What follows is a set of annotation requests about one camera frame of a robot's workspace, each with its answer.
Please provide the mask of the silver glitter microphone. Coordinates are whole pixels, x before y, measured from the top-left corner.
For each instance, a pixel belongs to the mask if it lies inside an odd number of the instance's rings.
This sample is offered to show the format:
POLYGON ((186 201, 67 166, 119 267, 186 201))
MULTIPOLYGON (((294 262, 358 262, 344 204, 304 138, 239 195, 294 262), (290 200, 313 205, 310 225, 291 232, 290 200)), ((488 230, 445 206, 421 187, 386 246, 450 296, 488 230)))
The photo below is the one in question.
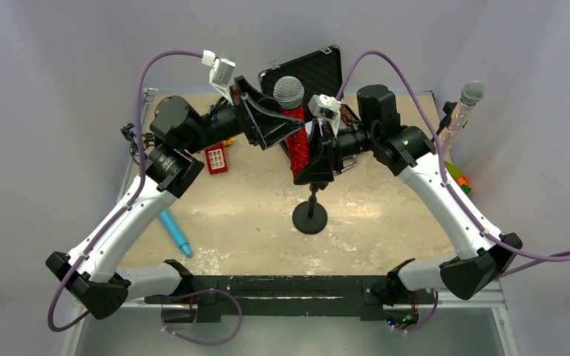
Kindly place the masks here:
POLYGON ((437 135, 445 153, 451 149, 460 131, 467 125, 476 104, 483 99, 484 95, 485 85, 481 81, 474 80, 464 85, 460 100, 451 114, 451 124, 440 135, 437 135))

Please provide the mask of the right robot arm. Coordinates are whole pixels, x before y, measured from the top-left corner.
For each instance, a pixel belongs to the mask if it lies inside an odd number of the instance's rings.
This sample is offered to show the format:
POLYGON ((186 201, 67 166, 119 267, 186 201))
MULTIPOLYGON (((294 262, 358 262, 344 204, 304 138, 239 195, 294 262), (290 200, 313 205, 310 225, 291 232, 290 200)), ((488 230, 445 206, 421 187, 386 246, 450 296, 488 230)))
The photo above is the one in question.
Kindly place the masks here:
POLYGON ((406 184, 425 204, 451 241, 455 256, 441 260, 406 260, 388 274, 389 294, 446 289, 461 300, 503 276, 523 246, 515 233, 504 234, 468 199, 439 163, 435 145, 416 126, 402 124, 396 96, 385 85, 357 93, 359 113, 340 129, 343 103, 312 96, 309 163, 297 173, 297 185, 328 183, 342 172, 344 158, 370 151, 377 162, 406 184))

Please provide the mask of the black mic stand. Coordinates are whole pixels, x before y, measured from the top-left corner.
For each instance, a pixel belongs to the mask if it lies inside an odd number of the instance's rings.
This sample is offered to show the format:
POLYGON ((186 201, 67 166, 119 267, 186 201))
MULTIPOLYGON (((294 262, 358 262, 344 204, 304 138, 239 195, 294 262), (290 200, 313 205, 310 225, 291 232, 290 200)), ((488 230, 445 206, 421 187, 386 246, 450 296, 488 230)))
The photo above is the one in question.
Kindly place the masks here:
POLYGON ((326 182, 314 182, 309 185, 310 196, 307 201, 299 203, 292 212, 292 222, 303 234, 313 235, 327 226, 328 214, 325 207, 318 202, 317 193, 324 190, 326 182))
POLYGON ((445 116, 439 122, 439 128, 436 131, 437 135, 440 135, 441 132, 451 124, 451 114, 453 113, 456 106, 457 106, 457 102, 446 102, 444 104, 442 110, 443 110, 443 113, 445 114, 445 116))

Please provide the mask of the red glitter microphone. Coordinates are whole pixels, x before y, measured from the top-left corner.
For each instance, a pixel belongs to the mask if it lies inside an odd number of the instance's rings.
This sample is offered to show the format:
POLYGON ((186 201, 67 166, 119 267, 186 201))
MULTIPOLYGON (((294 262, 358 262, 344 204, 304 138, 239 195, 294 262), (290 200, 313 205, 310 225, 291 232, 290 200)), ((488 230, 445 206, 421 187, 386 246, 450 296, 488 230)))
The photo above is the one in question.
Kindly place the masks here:
POLYGON ((301 128, 286 138, 290 168, 296 178, 310 160, 307 132, 304 128, 304 86, 294 76, 283 76, 275 83, 273 97, 281 106, 282 114, 291 116, 303 124, 301 128))

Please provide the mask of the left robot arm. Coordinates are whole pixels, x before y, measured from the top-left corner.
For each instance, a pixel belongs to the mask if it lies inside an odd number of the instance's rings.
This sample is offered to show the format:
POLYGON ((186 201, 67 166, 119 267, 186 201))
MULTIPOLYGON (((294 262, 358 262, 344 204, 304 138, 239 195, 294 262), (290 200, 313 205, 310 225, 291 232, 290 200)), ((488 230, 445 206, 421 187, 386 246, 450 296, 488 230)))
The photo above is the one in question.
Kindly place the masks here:
POLYGON ((243 77, 235 79, 229 105, 211 115, 200 115, 181 96, 163 99, 150 124, 154 149, 145 157, 140 175, 93 233, 69 252, 53 252, 47 267, 98 320, 128 300, 188 291, 192 275, 179 262, 127 269, 119 269, 119 263, 203 170, 195 153, 240 134, 252 145, 267 149, 303 126, 243 77))

